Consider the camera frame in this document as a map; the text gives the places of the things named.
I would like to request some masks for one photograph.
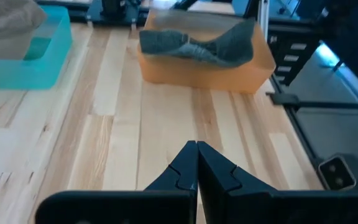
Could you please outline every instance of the black device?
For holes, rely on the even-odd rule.
[[[358,191],[280,191],[203,141],[188,141],[144,191],[67,191],[46,198],[36,224],[358,223]]]
[[[100,12],[106,17],[122,19],[126,15],[126,0],[102,0],[103,10]]]
[[[320,163],[318,172],[327,189],[358,189],[358,158],[353,154],[331,156]]]

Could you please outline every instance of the wooden table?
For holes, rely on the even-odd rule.
[[[278,189],[321,188],[284,109],[265,95],[269,81],[255,95],[154,85],[142,81],[137,32],[73,24],[72,33],[51,90],[0,90],[0,223],[32,223],[61,190],[142,190],[189,139]]]

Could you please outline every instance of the black bracket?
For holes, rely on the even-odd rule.
[[[266,93],[274,105],[282,105],[298,111],[300,108],[324,108],[358,110],[358,103],[336,103],[320,101],[301,101],[295,94]]]
[[[276,190],[233,164],[205,142],[200,151],[201,199],[207,223],[269,223],[271,193]]]

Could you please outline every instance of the black mount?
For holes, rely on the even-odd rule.
[[[279,191],[202,141],[188,141],[144,191],[57,193],[35,222],[194,224],[197,181],[208,224],[358,223],[358,191]]]
[[[297,112],[300,108],[325,108],[325,109],[349,109],[358,110],[358,103],[337,103],[320,101],[301,101],[295,94],[266,93],[274,105],[282,105],[293,108]]]

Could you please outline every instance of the white cloth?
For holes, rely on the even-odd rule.
[[[33,0],[0,0],[0,59],[23,59],[46,17]]]

